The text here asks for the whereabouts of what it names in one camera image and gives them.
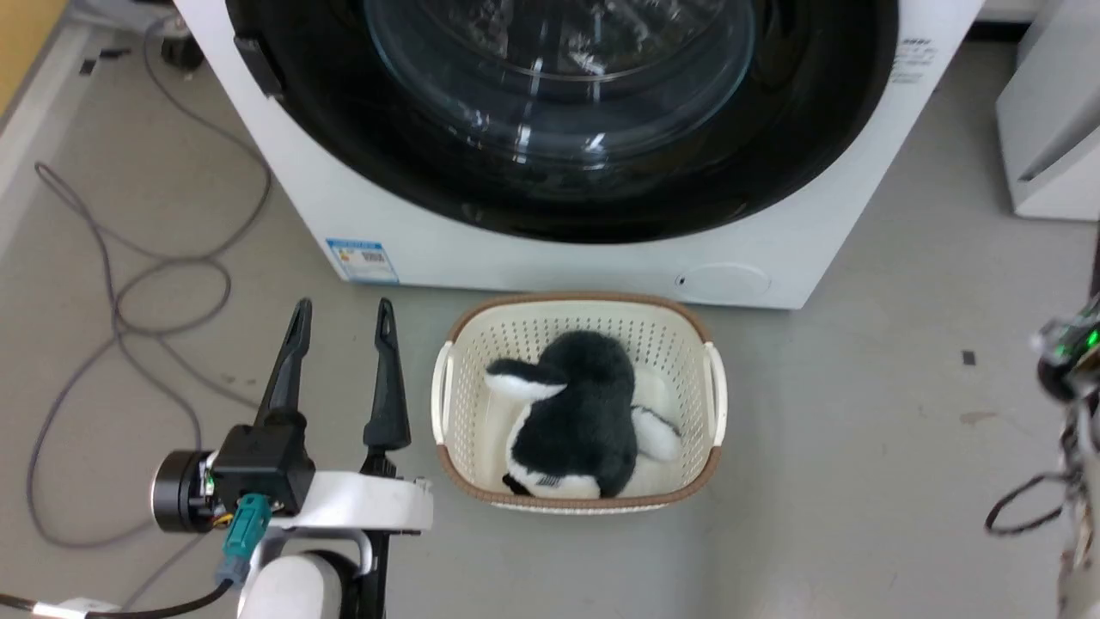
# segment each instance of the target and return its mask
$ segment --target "yellow wall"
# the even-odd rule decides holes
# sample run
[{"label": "yellow wall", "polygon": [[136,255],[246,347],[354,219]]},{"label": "yellow wall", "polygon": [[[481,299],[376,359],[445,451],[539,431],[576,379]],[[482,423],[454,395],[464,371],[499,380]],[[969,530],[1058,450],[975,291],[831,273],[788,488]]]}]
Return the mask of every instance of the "yellow wall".
[{"label": "yellow wall", "polygon": [[0,0],[0,111],[34,64],[67,0]]}]

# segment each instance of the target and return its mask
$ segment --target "gray cable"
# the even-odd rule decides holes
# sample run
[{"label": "gray cable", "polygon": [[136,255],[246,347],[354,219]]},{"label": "gray cable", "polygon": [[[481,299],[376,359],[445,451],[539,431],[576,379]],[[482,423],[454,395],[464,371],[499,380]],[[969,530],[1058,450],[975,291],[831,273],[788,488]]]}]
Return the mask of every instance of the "gray cable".
[{"label": "gray cable", "polygon": [[[252,402],[248,398],[244,398],[233,391],[226,389],[224,387],[218,385],[217,383],[210,380],[209,378],[202,376],[191,364],[187,363],[178,352],[176,352],[172,345],[167,342],[167,339],[174,335],[179,335],[182,333],[188,332],[190,330],[198,329],[206,325],[211,320],[215,319],[224,308],[226,303],[229,301],[229,297],[232,290],[232,277],[230,276],[229,269],[218,261],[222,253],[235,245],[241,237],[252,228],[260,213],[263,211],[264,206],[267,202],[267,197],[272,190],[272,172],[267,166],[267,163],[263,159],[263,156],[256,152],[248,142],[237,137],[229,131],[213,124],[212,122],[200,117],[198,113],[189,110],[185,107],[176,97],[165,87],[161,79],[156,76],[153,70],[153,65],[150,60],[150,42],[153,36],[161,31],[166,20],[160,21],[148,30],[145,31],[145,35],[142,40],[142,60],[144,62],[145,73],[152,80],[153,85],[164,95],[169,103],[175,107],[180,113],[191,119],[199,125],[212,131],[213,133],[220,135],[224,140],[229,141],[242,152],[244,152],[250,158],[255,161],[263,169],[264,173],[264,186],[261,191],[260,198],[256,200],[255,206],[249,213],[248,218],[238,226],[224,241],[219,243],[217,246],[209,251],[197,253],[194,255],[168,255],[164,253],[158,253],[146,248],[136,242],[127,239],[116,230],[103,225],[96,220],[91,212],[91,209],[84,201],[80,195],[65,181],[53,168],[43,162],[36,162],[34,164],[34,172],[38,175],[45,186],[53,191],[59,199],[62,205],[67,207],[69,210],[75,212],[85,223],[88,225],[88,230],[91,232],[96,240],[96,245],[99,250],[99,258],[103,268],[103,287],[107,291],[108,303],[111,309],[111,336],[106,342],[100,344],[89,356],[85,360],[76,372],[69,377],[62,389],[58,391],[57,397],[54,399],[53,404],[50,406],[50,410],[46,413],[46,418],[42,423],[42,428],[38,431],[38,436],[34,442],[34,447],[31,451],[30,462],[26,468],[26,484],[25,484],[25,499],[28,511],[31,516],[31,522],[34,524],[35,531],[37,531],[38,537],[41,537],[46,543],[70,550],[81,550],[81,549],[99,549],[108,545],[129,540],[146,529],[152,527],[152,521],[146,520],[140,522],[125,529],[124,531],[103,538],[100,540],[82,540],[76,541],[70,539],[62,538],[51,531],[48,531],[42,521],[42,516],[38,512],[38,508],[35,504],[34,494],[34,476],[37,472],[38,460],[42,455],[42,446],[45,443],[46,436],[50,434],[50,430],[61,413],[62,407],[65,405],[69,393],[78,384],[88,371],[112,347],[118,347],[119,352],[125,358],[127,363],[131,368],[134,369],[142,378],[144,378],[151,386],[153,386],[157,391],[163,394],[168,400],[176,405],[180,411],[187,417],[190,422],[191,430],[194,433],[195,449],[200,450],[202,445],[202,430],[199,423],[198,416],[195,412],[194,407],[183,396],[177,391],[168,387],[164,382],[154,376],[147,368],[145,368],[141,362],[134,358],[133,354],[127,347],[127,340],[130,338],[144,338],[156,342],[161,349],[163,349],[169,357],[172,357],[176,364],[184,369],[189,376],[195,378],[199,384],[206,386],[213,393],[222,396],[229,400],[238,402],[242,406],[249,407],[255,410],[258,404]],[[123,246],[140,253],[146,257],[153,258],[153,265],[140,270],[132,278],[128,279],[121,286],[116,285],[114,274],[111,266],[111,256],[107,248],[106,239],[111,239],[122,244]],[[140,285],[142,281],[147,279],[155,273],[161,273],[169,268],[176,268],[180,266],[201,266],[206,268],[212,268],[221,275],[223,281],[223,290],[221,297],[217,302],[201,317],[197,319],[186,321],[179,325],[173,325],[167,328],[147,328],[133,323],[128,320],[122,313],[122,299],[131,291],[135,286]],[[128,609],[134,601],[138,600],[148,588],[160,578],[173,564],[175,564],[179,559],[182,559],[188,551],[195,548],[196,544],[201,540],[201,538],[196,538],[184,545],[179,551],[177,551],[166,563],[153,572],[153,574],[144,582],[138,590],[127,600],[123,606],[123,610]]]}]

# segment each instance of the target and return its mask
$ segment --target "concrete floor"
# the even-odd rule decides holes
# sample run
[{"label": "concrete floor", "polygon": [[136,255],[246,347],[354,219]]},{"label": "concrete floor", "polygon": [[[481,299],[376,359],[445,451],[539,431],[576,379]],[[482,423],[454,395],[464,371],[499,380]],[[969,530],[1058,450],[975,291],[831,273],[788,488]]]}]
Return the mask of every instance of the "concrete floor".
[{"label": "concrete floor", "polygon": [[[428,385],[446,332],[486,295],[339,281],[282,191],[226,255],[226,312],[174,343],[207,376],[258,398],[294,301],[311,296],[308,449],[320,467],[355,468],[374,311],[380,295],[394,300],[415,439],[396,460],[436,482],[436,528],[395,542],[391,617],[1053,617],[1059,532],[998,541],[981,523],[1001,494],[1055,462],[1059,416],[1032,378],[1027,339],[1084,300],[1094,229],[1007,213],[992,104],[1011,67],[1010,47],[964,47],[803,311],[698,309],[733,388],[726,450],[704,493],[658,512],[541,517],[459,493],[436,461]],[[58,172],[148,246],[218,242],[253,199],[254,166],[164,104],[138,58],[100,63],[92,79]],[[169,86],[243,132],[208,70]],[[120,277],[145,264],[111,251]],[[177,322],[219,291],[208,272],[177,272],[141,288],[128,311]],[[44,190],[0,262],[0,589],[121,601],[187,538],[62,551],[35,537],[22,501],[50,401],[108,335],[91,236]],[[251,420],[155,346],[133,349],[195,404],[210,443]],[[963,365],[964,350],[977,366]],[[147,519],[152,472],[189,446],[183,416],[117,353],[63,414],[37,484],[48,526],[90,539]],[[220,543],[201,542],[138,607],[205,594]],[[193,616],[231,617],[234,604]]]}]

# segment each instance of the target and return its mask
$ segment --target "brown basket rim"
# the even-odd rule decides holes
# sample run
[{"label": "brown basket rim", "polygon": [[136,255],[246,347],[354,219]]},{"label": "brown basket rim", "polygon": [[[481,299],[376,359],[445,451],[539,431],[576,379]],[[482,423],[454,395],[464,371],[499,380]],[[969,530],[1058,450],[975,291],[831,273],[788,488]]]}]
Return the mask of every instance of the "brown basket rim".
[{"label": "brown basket rim", "polygon": [[447,445],[436,445],[436,451],[439,454],[440,463],[443,465],[443,471],[447,472],[447,476],[451,478],[451,482],[453,482],[454,485],[458,486],[463,493],[480,501],[525,508],[575,510],[630,509],[662,506],[682,501],[702,490],[703,486],[706,486],[706,483],[711,480],[714,473],[718,469],[718,461],[722,457],[722,447],[711,447],[711,454],[706,458],[706,464],[703,465],[703,471],[695,476],[695,479],[679,490],[666,493],[663,495],[623,497],[615,499],[540,499],[537,497],[517,497],[515,495],[506,495],[504,493],[483,490],[470,482],[466,482],[466,479],[462,477],[462,474],[454,468],[454,463],[451,462],[451,454],[447,450]]},{"label": "brown basket rim", "polygon": [[685,305],[664,298],[663,296],[652,296],[648,294],[628,294],[617,291],[549,291],[536,294],[513,294],[496,296],[481,302],[463,314],[447,334],[448,342],[457,342],[462,330],[486,309],[499,307],[502,305],[519,305],[525,302],[544,302],[547,300],[606,300],[613,302],[638,302],[641,305],[657,305],[680,314],[686,320],[698,334],[703,344],[711,342],[711,332],[703,325],[703,321],[695,316]]}]

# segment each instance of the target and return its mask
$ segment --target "penguin plush toy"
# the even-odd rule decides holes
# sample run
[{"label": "penguin plush toy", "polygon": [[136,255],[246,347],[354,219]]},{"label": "penguin plush toy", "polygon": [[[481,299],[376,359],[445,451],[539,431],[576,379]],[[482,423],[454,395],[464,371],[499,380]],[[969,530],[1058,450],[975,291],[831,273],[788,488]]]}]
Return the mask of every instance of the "penguin plush toy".
[{"label": "penguin plush toy", "polygon": [[676,428],[648,408],[631,406],[634,366],[610,338],[563,334],[536,365],[493,362],[485,384],[525,402],[506,444],[504,484],[516,495],[616,497],[639,454],[661,462],[680,456]]}]

